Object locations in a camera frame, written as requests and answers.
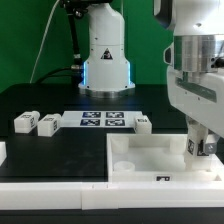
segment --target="small white cube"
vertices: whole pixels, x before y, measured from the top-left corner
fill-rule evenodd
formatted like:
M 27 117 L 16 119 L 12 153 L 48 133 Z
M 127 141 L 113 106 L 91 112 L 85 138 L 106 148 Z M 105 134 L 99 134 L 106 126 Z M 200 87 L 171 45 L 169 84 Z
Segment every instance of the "small white cube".
M 37 111 L 23 113 L 14 120 L 15 133 L 29 133 L 37 126 L 39 118 Z
M 152 123 L 147 116 L 136 116 L 135 117 L 135 132 L 136 134 L 151 134 L 152 133 Z
M 52 137 L 53 134 L 61 127 L 60 114 L 48 114 L 38 122 L 38 136 Z
M 5 161 L 7 155 L 6 155 L 6 147 L 5 142 L 0 142 L 0 166 Z

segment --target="blue light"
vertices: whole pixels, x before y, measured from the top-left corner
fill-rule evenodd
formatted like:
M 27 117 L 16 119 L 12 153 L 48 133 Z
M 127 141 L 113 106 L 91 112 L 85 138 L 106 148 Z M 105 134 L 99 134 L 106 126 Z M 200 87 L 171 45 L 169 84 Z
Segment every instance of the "blue light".
M 86 62 L 83 64 L 83 85 L 86 85 Z
M 131 64 L 128 62 L 128 82 L 131 85 Z

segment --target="table surface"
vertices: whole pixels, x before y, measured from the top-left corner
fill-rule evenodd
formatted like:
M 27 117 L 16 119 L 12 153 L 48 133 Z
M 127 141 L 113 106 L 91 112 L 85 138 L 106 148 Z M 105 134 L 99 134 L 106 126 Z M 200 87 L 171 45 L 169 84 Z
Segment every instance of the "table surface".
M 52 138 L 15 134 L 13 120 L 25 111 L 142 111 L 153 133 L 186 133 L 184 114 L 169 104 L 165 85 L 139 85 L 135 94 L 97 99 L 78 94 L 71 85 L 19 84 L 0 94 L 0 141 L 7 160 L 0 182 L 107 181 L 106 135 L 132 129 L 62 128 Z M 218 157 L 224 158 L 223 141 Z M 119 209 L 100 211 L 0 211 L 0 223 L 222 223 L 223 208 Z

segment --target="white robot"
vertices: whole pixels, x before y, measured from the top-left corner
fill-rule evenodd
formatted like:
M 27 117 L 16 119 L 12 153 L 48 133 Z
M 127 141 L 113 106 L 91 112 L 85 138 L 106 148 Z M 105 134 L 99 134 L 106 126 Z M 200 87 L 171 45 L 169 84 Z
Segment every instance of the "white robot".
M 84 62 L 79 89 L 83 94 L 99 98 L 128 95 L 135 87 L 130 80 L 130 63 L 124 54 L 125 22 L 109 2 L 112 0 L 61 0 L 68 16 L 72 15 L 70 25 L 74 23 L 73 16 L 82 18 L 84 13 L 89 14 L 90 56 Z
M 154 16 L 174 31 L 164 60 L 170 103 L 187 116 L 186 165 L 209 169 L 224 137 L 224 1 L 154 0 Z

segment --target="black sticker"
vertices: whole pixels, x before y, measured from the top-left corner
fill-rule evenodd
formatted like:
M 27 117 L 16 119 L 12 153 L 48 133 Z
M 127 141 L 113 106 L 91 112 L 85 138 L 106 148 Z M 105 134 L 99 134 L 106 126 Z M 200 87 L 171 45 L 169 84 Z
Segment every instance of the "black sticker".
M 189 139 L 188 141 L 188 152 L 193 155 L 194 154 L 194 142 Z
M 30 118 L 31 115 L 23 115 L 21 118 Z
M 106 112 L 106 118 L 124 118 L 124 112 Z
M 156 181 L 170 181 L 171 177 L 170 176 L 157 176 Z
M 198 144 L 197 156 L 199 156 L 199 157 L 209 156 L 209 155 L 204 153 L 203 148 L 204 148 L 204 141 L 201 140 L 200 144 Z
M 32 117 L 30 119 L 30 125 L 31 125 L 31 128 L 33 128 L 35 126 L 35 121 L 34 121 L 34 117 Z
M 85 118 L 99 118 L 99 117 L 101 117 L 101 112 L 83 112 L 82 117 L 85 117 Z
M 106 126 L 109 127 L 123 127 L 125 126 L 124 120 L 106 120 Z
M 58 128 L 58 122 L 57 121 L 54 121 L 54 124 L 53 125 L 54 125 L 54 131 L 57 130 L 57 128 Z
M 45 118 L 44 121 L 53 121 L 54 118 Z
M 139 123 L 147 123 L 147 119 L 137 119 Z
M 100 126 L 100 120 L 97 120 L 97 119 L 84 119 L 84 120 L 81 120 L 80 126 L 86 126 L 86 127 Z
M 109 49 L 107 48 L 106 51 L 104 52 L 103 56 L 101 57 L 101 59 L 104 60 L 113 60 L 112 55 L 109 51 Z

